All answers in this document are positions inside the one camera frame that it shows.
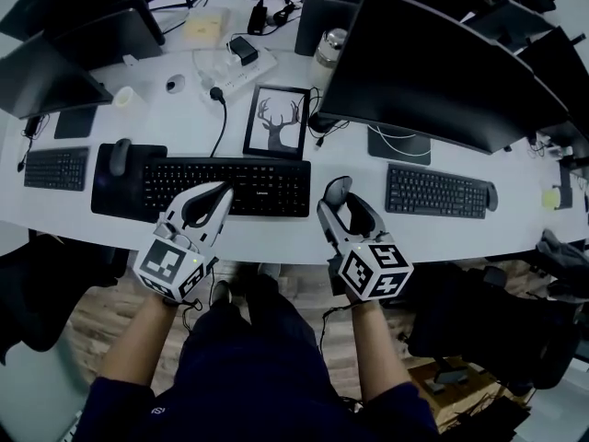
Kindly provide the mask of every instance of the power strip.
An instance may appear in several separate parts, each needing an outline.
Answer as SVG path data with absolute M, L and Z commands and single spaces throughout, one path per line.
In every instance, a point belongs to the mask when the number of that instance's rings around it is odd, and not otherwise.
M 260 78 L 264 74 L 270 72 L 278 62 L 274 59 L 274 56 L 264 48 L 256 48 L 259 52 L 258 59 L 251 64 L 242 66 L 241 63 L 235 62 L 230 66 L 223 66 L 224 61 L 216 61 L 219 58 L 219 53 L 211 54 L 210 52 L 198 52 L 194 53 L 192 61 L 194 62 L 194 71 L 198 80 L 198 87 L 201 89 L 199 96 L 206 105 L 216 105 L 216 101 L 211 100 L 209 95 L 210 88 L 204 80 L 205 77 L 214 82 L 216 87 L 223 90 L 223 97 L 227 103 L 230 103 L 232 99 L 237 97 L 237 93 L 242 88 L 248 86 L 256 79 Z

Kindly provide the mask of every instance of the dark pants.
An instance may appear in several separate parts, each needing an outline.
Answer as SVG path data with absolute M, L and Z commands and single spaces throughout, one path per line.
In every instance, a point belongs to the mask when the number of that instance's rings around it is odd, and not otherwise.
M 203 347 L 252 333 L 280 340 L 295 339 L 317 348 L 311 326 L 298 314 L 293 304 L 279 293 L 278 284 L 273 278 L 268 275 L 256 277 L 246 290 L 246 300 L 251 325 L 241 317 L 237 306 L 219 300 L 194 323 L 184 348 Z

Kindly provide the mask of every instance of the shoe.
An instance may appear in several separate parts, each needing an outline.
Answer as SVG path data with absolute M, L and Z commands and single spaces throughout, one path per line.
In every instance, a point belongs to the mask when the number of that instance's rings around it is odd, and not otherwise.
M 258 275 L 268 275 L 278 282 L 281 265 L 279 263 L 261 263 L 258 266 Z
M 231 303 L 231 290 L 229 290 L 229 283 L 225 280 L 219 280 L 213 285 L 211 290 L 211 297 L 209 298 L 209 307 L 219 300 L 226 300 L 227 303 Z

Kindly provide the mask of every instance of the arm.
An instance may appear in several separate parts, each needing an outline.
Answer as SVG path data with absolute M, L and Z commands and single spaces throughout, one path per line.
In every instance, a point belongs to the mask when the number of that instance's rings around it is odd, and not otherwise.
M 176 307 L 150 294 L 129 327 L 104 356 L 99 374 L 108 379 L 149 386 Z
M 395 351 L 387 320 L 377 301 L 353 308 L 352 324 L 364 402 L 411 381 Z
M 109 349 L 92 384 L 74 441 L 121 440 L 151 410 L 149 385 L 177 308 L 150 294 Z

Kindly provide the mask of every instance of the yellow sticky note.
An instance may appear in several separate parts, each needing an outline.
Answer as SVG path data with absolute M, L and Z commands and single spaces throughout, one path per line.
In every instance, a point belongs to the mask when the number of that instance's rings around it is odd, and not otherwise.
M 560 190 L 553 188 L 542 192 L 542 206 L 548 210 L 555 210 L 560 206 Z
M 195 15 L 190 17 L 184 25 L 184 38 L 216 44 L 221 39 L 222 30 L 222 15 Z

